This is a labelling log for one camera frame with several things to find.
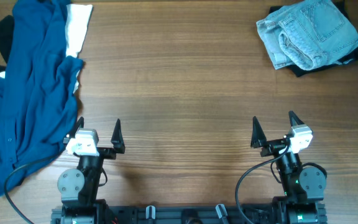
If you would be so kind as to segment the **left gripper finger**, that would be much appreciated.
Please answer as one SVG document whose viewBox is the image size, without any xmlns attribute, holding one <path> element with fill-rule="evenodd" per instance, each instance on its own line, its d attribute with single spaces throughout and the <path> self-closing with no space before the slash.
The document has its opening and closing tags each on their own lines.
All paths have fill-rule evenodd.
<svg viewBox="0 0 358 224">
<path fill-rule="evenodd" d="M 113 149 L 116 153 L 124 154 L 126 147 L 124 144 L 124 139 L 122 136 L 122 130 L 121 130 L 121 120 L 117 119 L 114 131 L 111 137 L 111 144 L 113 145 Z"/>
<path fill-rule="evenodd" d="M 73 129 L 68 133 L 68 137 L 69 138 L 75 137 L 77 130 L 79 130 L 80 128 L 83 128 L 83 127 L 84 127 L 84 117 L 81 116 L 78 119 L 78 121 L 75 123 Z"/>
</svg>

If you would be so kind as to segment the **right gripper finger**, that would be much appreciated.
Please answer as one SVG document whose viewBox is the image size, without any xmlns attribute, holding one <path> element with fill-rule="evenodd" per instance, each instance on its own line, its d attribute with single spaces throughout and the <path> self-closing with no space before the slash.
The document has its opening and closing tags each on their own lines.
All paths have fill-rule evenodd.
<svg viewBox="0 0 358 224">
<path fill-rule="evenodd" d="M 304 124 L 304 122 L 302 122 L 302 120 L 295 114 L 294 111 L 289 111 L 288 116 L 291 126 L 299 126 Z"/>
<path fill-rule="evenodd" d="M 267 143 L 267 138 L 256 116 L 252 118 L 252 137 L 250 146 L 253 148 L 264 147 Z"/>
</svg>

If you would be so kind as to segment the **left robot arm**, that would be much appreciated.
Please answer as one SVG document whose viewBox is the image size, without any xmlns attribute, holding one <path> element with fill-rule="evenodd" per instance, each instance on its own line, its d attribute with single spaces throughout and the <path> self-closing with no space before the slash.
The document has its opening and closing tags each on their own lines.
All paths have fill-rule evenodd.
<svg viewBox="0 0 358 224">
<path fill-rule="evenodd" d="M 63 140 L 65 149 L 79 157 L 79 162 L 75 169 L 64 171 L 58 178 L 62 208 L 52 210 L 51 224 L 119 222 L 107 202 L 98 200 L 96 196 L 98 189 L 104 185 L 100 182 L 101 175 L 106 175 L 104 160 L 115 160 L 117 154 L 125 153 L 121 121 L 116 121 L 111 137 L 112 147 L 99 147 L 97 131 L 85 128 L 84 123 L 84 117 L 80 117 Z"/>
</svg>

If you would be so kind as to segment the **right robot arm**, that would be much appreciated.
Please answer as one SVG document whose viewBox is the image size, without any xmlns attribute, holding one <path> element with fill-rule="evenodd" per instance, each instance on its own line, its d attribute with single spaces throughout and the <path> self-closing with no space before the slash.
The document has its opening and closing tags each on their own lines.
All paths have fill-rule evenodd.
<svg viewBox="0 0 358 224">
<path fill-rule="evenodd" d="M 285 195 L 274 197 L 270 204 L 252 205 L 247 214 L 254 223 L 327 223 L 321 201 L 328 174 L 318 164 L 302 163 L 298 155 L 310 145 L 313 131 L 293 111 L 288 116 L 291 125 L 288 134 L 271 141 L 267 140 L 258 119 L 252 120 L 250 146 L 261 148 L 262 157 L 273 156 L 279 174 L 277 180 Z"/>
</svg>

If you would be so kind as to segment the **blue polo shirt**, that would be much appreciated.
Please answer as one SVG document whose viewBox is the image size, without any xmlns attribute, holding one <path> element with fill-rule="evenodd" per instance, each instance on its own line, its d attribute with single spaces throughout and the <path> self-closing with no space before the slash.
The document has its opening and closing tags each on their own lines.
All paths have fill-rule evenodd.
<svg viewBox="0 0 358 224">
<path fill-rule="evenodd" d="M 0 196 L 51 163 L 77 118 L 81 59 L 66 56 L 66 1 L 20 0 L 0 77 Z"/>
</svg>

